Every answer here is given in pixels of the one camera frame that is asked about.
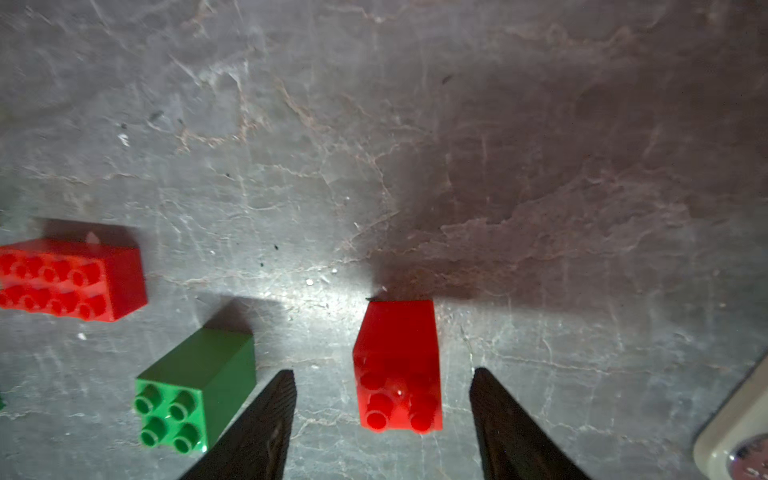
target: crack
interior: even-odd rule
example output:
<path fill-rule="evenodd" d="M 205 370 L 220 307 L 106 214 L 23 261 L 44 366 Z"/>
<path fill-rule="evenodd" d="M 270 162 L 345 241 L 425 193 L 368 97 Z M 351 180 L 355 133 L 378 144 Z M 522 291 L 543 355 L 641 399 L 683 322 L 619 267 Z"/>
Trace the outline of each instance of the crack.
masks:
<path fill-rule="evenodd" d="M 275 77 L 275 88 L 283 97 L 283 101 L 288 106 L 288 108 L 290 108 L 291 111 L 293 111 L 293 113 L 299 117 L 299 120 L 305 127 L 315 132 L 327 132 L 331 130 L 331 128 L 327 125 L 318 124 L 317 119 L 312 116 L 312 112 L 308 108 L 302 107 L 296 103 L 295 100 L 293 100 L 293 98 L 288 94 L 288 90 L 286 90 L 285 82 L 281 78 Z"/>
<path fill-rule="evenodd" d="M 112 172 L 109 174 L 104 175 L 103 177 L 96 177 L 89 181 L 81 180 L 77 177 L 64 177 L 61 175 L 55 175 L 55 174 L 46 174 L 45 172 L 41 172 L 40 170 L 34 168 L 34 167 L 23 167 L 25 170 L 29 170 L 32 173 L 35 174 L 33 177 L 29 177 L 33 180 L 59 180 L 59 181 L 65 181 L 71 184 L 75 185 L 85 185 L 87 187 L 90 187 L 91 185 L 95 184 L 99 181 L 109 181 L 113 180 L 115 178 L 135 178 L 138 180 L 148 180 L 148 181 L 154 181 L 154 179 L 149 177 L 139 177 L 135 174 L 124 174 L 122 172 Z"/>

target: marble surface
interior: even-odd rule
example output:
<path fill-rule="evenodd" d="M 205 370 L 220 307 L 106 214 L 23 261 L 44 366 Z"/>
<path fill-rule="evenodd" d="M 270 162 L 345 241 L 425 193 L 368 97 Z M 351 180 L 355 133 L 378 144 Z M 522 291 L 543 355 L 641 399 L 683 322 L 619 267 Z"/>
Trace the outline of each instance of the marble surface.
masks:
<path fill-rule="evenodd" d="M 595 480 L 703 478 L 768 342 L 768 13 L 732 0 L 0 6 L 0 240 L 130 227 L 149 306 L 0 316 L 0 476 L 173 479 L 133 379 L 237 297 L 286 478 L 480 479 L 488 367 Z M 445 429 L 359 427 L 366 297 L 434 297 Z"/>

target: red duplo block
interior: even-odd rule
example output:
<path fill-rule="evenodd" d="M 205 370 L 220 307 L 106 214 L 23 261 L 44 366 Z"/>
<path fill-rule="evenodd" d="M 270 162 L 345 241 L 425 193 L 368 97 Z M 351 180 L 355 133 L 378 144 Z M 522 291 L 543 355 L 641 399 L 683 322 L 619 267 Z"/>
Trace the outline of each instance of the red duplo block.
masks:
<path fill-rule="evenodd" d="M 442 430 L 432 301 L 369 303 L 353 360 L 362 426 L 374 432 Z"/>
<path fill-rule="evenodd" d="M 147 304 L 138 248 L 40 239 L 0 247 L 0 307 L 114 322 Z"/>

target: lego stud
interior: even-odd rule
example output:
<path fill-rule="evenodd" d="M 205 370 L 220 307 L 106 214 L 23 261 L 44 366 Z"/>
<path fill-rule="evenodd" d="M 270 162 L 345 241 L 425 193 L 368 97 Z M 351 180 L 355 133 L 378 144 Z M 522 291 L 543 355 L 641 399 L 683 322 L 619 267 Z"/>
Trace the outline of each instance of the lego stud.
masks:
<path fill-rule="evenodd" d="M 152 385 L 147 385 L 141 393 L 136 395 L 134 400 L 134 406 L 136 411 L 142 415 L 146 415 L 152 410 L 156 409 L 162 402 L 163 398 L 160 392 Z"/>
<path fill-rule="evenodd" d="M 18 300 L 24 295 L 24 287 L 14 285 L 0 291 L 0 306 L 2 308 L 13 308 L 18 305 Z"/>
<path fill-rule="evenodd" d="M 48 302 L 48 309 L 56 316 L 66 315 L 74 312 L 79 300 L 75 292 L 59 293 Z"/>
<path fill-rule="evenodd" d="M 78 317 L 83 320 L 93 320 L 95 317 L 103 315 L 107 309 L 107 303 L 103 295 L 92 296 L 78 305 Z"/>
<path fill-rule="evenodd" d="M 189 453 L 199 441 L 200 434 L 197 429 L 190 423 L 185 423 L 174 438 L 174 448 L 179 453 Z"/>
<path fill-rule="evenodd" d="M 76 286 L 88 286 L 98 283 L 101 278 L 101 268 L 98 263 L 89 263 L 72 269 L 69 273 L 69 279 Z"/>
<path fill-rule="evenodd" d="M 51 292 L 47 288 L 30 289 L 19 300 L 22 308 L 28 312 L 37 312 L 48 305 L 51 299 Z"/>
<path fill-rule="evenodd" d="M 176 396 L 174 402 L 168 407 L 168 412 L 174 420 L 182 422 L 194 411 L 194 398 L 189 392 L 182 392 Z"/>
<path fill-rule="evenodd" d="M 368 390 L 378 390 L 384 386 L 384 377 L 375 372 L 368 372 L 360 379 L 360 385 Z"/>
<path fill-rule="evenodd" d="M 43 266 L 43 260 L 40 257 L 26 257 L 17 261 L 11 266 L 11 271 L 17 278 L 37 278 L 40 268 Z"/>
<path fill-rule="evenodd" d="M 14 263 L 16 263 L 16 260 L 16 255 L 11 253 L 7 253 L 0 257 L 0 270 L 2 270 L 3 275 L 11 274 L 11 267 Z"/>
<path fill-rule="evenodd" d="M 152 417 L 149 422 L 141 429 L 139 439 L 147 447 L 154 447 L 165 436 L 165 423 L 158 417 Z"/>
<path fill-rule="evenodd" d="M 432 427 L 437 410 L 437 400 L 431 395 L 415 396 L 411 400 L 411 428 L 417 433 L 427 433 Z"/>
<path fill-rule="evenodd" d="M 67 260 L 53 262 L 50 266 L 43 268 L 43 280 L 49 283 L 59 283 L 67 279 L 71 269 Z"/>
<path fill-rule="evenodd" d="M 389 416 L 392 414 L 392 400 L 383 393 L 371 396 L 366 407 L 366 422 L 374 430 L 383 430 L 389 424 Z"/>

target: green duplo block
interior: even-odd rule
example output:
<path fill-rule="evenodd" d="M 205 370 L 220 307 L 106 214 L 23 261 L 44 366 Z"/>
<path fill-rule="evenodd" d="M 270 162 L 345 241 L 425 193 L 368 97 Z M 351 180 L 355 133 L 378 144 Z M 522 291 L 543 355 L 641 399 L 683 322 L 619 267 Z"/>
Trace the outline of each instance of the green duplo block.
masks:
<path fill-rule="evenodd" d="M 200 329 L 136 378 L 139 440 L 205 452 L 254 386 L 253 336 Z"/>

